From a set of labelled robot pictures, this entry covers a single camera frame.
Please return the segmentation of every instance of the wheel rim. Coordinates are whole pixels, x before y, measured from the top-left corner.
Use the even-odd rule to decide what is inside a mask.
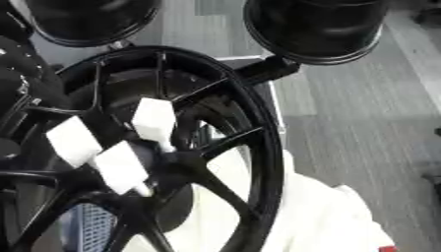
[[[178,114],[178,126],[173,137],[174,144],[178,146],[178,152],[159,155],[160,161],[158,163],[160,164],[152,167],[151,178],[148,181],[148,183],[154,182],[167,186],[159,186],[151,199],[145,199],[135,197],[130,193],[117,196],[102,183],[95,170],[86,166],[64,171],[1,171],[0,179],[2,180],[29,182],[56,188],[54,197],[31,220],[18,241],[12,245],[11,251],[21,251],[21,249],[32,246],[61,214],[82,203],[100,206],[118,217],[117,225],[113,229],[110,242],[104,251],[122,250],[128,240],[137,233],[143,234],[157,251],[173,251],[161,232],[155,211],[152,209],[157,209],[158,205],[163,204],[166,199],[174,195],[177,189],[188,184],[198,184],[209,189],[239,213],[240,223],[222,251],[260,250],[276,216],[282,193],[281,144],[276,126],[271,115],[262,105],[262,100],[254,91],[244,87],[231,69],[207,56],[177,48],[155,46],[114,51],[85,60],[59,73],[66,83],[68,93],[71,93],[73,97],[76,93],[79,97],[83,97],[78,94],[81,92],[82,86],[85,86],[86,90],[88,84],[93,84],[90,87],[94,87],[92,94],[95,94],[94,101],[96,102],[94,102],[95,106],[92,109],[61,110],[41,105],[28,106],[27,110],[30,114],[37,113],[39,116],[46,116],[47,119],[51,119],[51,122],[79,114],[105,146],[112,146],[121,138],[131,139],[134,137],[130,131],[127,132],[121,126],[120,120],[121,117],[124,119],[124,116],[118,118],[115,115],[118,113],[116,110],[127,105],[130,106],[133,101],[131,101],[132,97],[124,97],[125,99],[122,101],[108,103],[109,100],[115,100],[114,97],[109,99],[109,95],[117,93],[113,91],[106,94],[105,89],[112,87],[109,85],[112,81],[109,79],[115,79],[114,77],[110,78],[108,73],[121,73],[125,70],[143,68],[147,68],[155,77],[155,95],[158,98],[171,99]],[[204,85],[184,94],[167,95],[166,89],[169,87],[166,86],[166,75],[170,69],[185,73],[184,75],[187,75],[189,80],[197,77],[202,80],[201,83]],[[230,98],[230,101],[238,107],[245,117],[246,123],[241,121],[243,118],[225,120],[219,114],[208,116],[209,112],[201,116],[201,109],[212,109],[213,102],[210,101],[210,98],[219,96]],[[82,106],[83,102],[87,101],[80,98],[79,106]],[[182,115],[191,111],[192,108],[195,110],[195,107],[199,107],[196,109],[198,111],[196,115],[200,116],[196,119],[209,121],[210,124],[221,128],[227,136],[206,146],[197,146],[196,148],[189,148],[188,143],[182,143],[179,135],[185,134],[179,132],[179,119],[185,118]],[[99,116],[103,115],[100,120],[101,118],[108,119],[107,122],[114,125],[112,127],[116,133],[113,131],[102,133],[102,125],[88,119],[96,117],[98,114]],[[248,146],[252,156],[252,183],[248,202],[242,201],[206,169],[207,161],[239,145]]]

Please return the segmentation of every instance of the wheel spoke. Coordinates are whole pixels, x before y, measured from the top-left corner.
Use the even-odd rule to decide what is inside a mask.
[[[263,127],[256,127],[217,140],[200,148],[201,156],[206,161],[209,161],[234,147],[256,140],[256,138],[262,134],[263,130]]]
[[[134,232],[129,229],[127,223],[124,223],[123,220],[118,221],[102,251],[121,252],[133,235]]]
[[[102,88],[107,80],[107,75],[103,73],[103,68],[104,62],[99,61],[95,63],[93,102],[89,108],[77,110],[30,104],[27,106],[27,110],[42,113],[50,119],[68,119],[72,116],[84,115],[93,110],[102,111]]]
[[[47,231],[50,226],[67,210],[74,207],[73,195],[66,191],[58,191],[55,196],[44,204],[33,216],[18,240],[11,247],[11,252],[20,252],[32,245]]]
[[[0,181],[8,183],[33,183],[48,187],[55,187],[58,182],[58,172],[30,171],[30,170],[1,170]]]
[[[189,149],[200,121],[192,114],[182,114],[177,118],[177,126],[172,134],[173,144],[178,149]]]
[[[174,252],[171,244],[153,219],[143,215],[140,224],[142,225],[141,234],[150,241],[157,252]]]
[[[223,84],[225,84],[229,78],[223,78],[219,81],[213,82],[200,88],[190,94],[185,94],[175,98],[173,102],[174,109],[180,110],[186,106],[198,103],[201,99],[216,94]]]
[[[229,189],[206,167],[198,167],[195,169],[197,169],[196,174],[194,173],[196,175],[196,179],[194,181],[196,184],[207,188],[214,194],[227,201],[232,207],[234,207],[234,209],[244,220],[257,217],[257,214],[244,200],[242,200],[235,192]]]
[[[159,52],[157,54],[157,98],[167,98],[167,88],[164,83],[164,68],[166,54]]]

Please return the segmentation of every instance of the gray carpet floor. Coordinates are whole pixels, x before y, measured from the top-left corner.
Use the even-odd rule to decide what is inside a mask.
[[[242,24],[243,0],[164,1],[131,39],[214,57],[259,55]],[[302,68],[276,84],[286,147],[299,173],[356,189],[402,252],[441,251],[441,208],[424,172],[441,173],[441,29],[393,5],[376,50],[332,67]],[[71,64],[103,48],[67,49],[36,36],[50,63]]]

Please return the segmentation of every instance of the white fabric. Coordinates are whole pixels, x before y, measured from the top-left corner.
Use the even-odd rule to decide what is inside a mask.
[[[283,200],[263,252],[378,252],[393,245],[355,191],[296,174],[290,153],[283,157]],[[215,159],[210,169],[246,198],[249,172],[238,150]],[[237,225],[237,213],[203,188],[196,187],[195,195],[190,218],[166,236],[177,252],[218,252]],[[124,252],[155,251],[147,243],[137,236]]]

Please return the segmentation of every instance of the white foam block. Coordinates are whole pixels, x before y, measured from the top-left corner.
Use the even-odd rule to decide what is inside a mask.
[[[149,178],[127,141],[122,141],[96,156],[90,164],[99,171],[105,184],[119,195],[142,186]]]
[[[159,142],[164,151],[172,151],[170,136],[176,123],[173,104],[168,100],[142,98],[132,119],[138,135]]]
[[[83,121],[71,117],[46,133],[55,153],[74,168],[102,152],[102,147]]]

